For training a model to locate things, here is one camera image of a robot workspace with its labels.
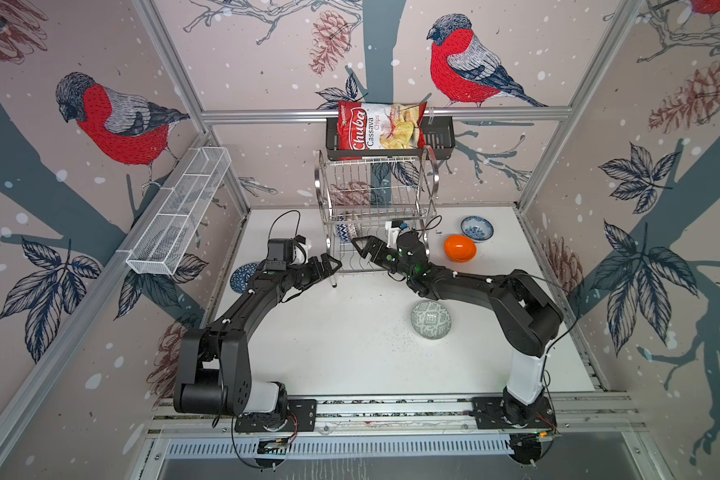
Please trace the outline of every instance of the chip bag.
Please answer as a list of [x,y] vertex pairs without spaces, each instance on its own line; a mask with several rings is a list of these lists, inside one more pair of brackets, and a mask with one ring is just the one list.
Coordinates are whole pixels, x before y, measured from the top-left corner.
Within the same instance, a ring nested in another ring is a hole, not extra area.
[[362,104],[338,102],[340,150],[424,148],[420,125],[427,104]]

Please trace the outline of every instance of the white wire basket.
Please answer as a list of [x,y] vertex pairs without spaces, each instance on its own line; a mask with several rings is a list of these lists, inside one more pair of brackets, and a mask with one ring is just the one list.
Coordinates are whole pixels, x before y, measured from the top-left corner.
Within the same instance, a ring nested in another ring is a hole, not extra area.
[[[432,148],[421,156],[364,157],[330,161],[318,157],[315,187],[331,256],[342,262],[340,274],[381,270],[362,258],[356,236],[386,239],[384,223],[403,220],[417,230],[437,215],[434,199],[440,177]],[[422,234],[428,248],[428,236]]]
[[126,263],[134,272],[159,275],[176,272],[231,162],[226,148],[197,149],[190,165],[128,255]]

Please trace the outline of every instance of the white tabletop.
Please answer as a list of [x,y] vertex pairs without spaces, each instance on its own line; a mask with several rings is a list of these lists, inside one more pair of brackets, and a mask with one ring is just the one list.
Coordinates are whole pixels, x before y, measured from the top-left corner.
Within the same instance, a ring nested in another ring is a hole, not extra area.
[[[286,210],[254,210],[230,272],[266,257],[272,221]],[[300,235],[312,241],[310,255],[325,251],[325,235],[316,209],[300,210]],[[541,276],[528,242],[509,207],[439,208],[442,223],[430,235],[430,261],[453,270],[482,275],[514,269]],[[478,254],[455,264],[443,242],[460,234],[465,216],[480,215],[494,235],[478,244]],[[296,215],[280,219],[272,237],[292,237]],[[414,330],[410,312],[421,302],[405,285],[386,273],[347,274],[318,283],[300,297],[275,307],[261,322],[249,344],[254,379],[280,381],[290,395],[360,395],[501,392],[509,377],[512,347],[493,311],[455,300],[441,303],[453,325],[440,340],[426,340]],[[216,313],[239,297],[229,278]],[[547,360],[554,392],[592,391],[573,341],[559,341]]]

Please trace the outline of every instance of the metal dish rack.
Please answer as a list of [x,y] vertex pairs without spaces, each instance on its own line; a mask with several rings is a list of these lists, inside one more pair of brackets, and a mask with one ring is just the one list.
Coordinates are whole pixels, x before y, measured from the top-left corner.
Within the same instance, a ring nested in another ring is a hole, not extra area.
[[[328,254],[342,262],[341,274],[380,271],[360,257],[348,238],[386,238],[384,222],[403,220],[423,230],[437,211],[438,165],[432,148],[412,157],[363,157],[330,161],[318,156],[315,188]],[[427,232],[423,234],[428,247]]]

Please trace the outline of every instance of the bird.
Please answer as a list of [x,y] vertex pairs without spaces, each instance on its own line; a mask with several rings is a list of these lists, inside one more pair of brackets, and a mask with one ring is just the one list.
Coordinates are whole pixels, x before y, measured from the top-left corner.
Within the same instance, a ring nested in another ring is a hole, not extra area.
[[489,98],[515,97],[535,107],[546,105],[525,94],[512,79],[499,57],[480,43],[466,15],[444,15],[427,35],[432,40],[432,82],[451,102],[480,105]]
[[[709,15],[710,17],[710,27],[707,29],[707,31],[712,30],[713,28],[720,28],[720,25],[715,24],[712,20],[712,16],[718,12],[720,12],[720,0],[667,0],[666,2],[660,3],[659,5],[653,7],[654,10],[659,10],[661,8],[664,8],[667,5],[672,5],[676,2],[687,3],[691,7],[691,13],[700,13]],[[688,18],[685,19],[684,22],[682,22],[680,28],[684,28],[686,22],[688,22],[688,19],[690,18],[690,14],[688,15]]]
[[176,124],[190,117],[188,114],[161,107],[140,95],[116,92],[80,72],[61,79],[56,101],[64,121],[76,120],[109,158],[149,167],[149,180],[142,185],[142,193],[150,185],[160,186],[152,180],[152,162],[163,150],[178,163],[168,148],[168,137]]

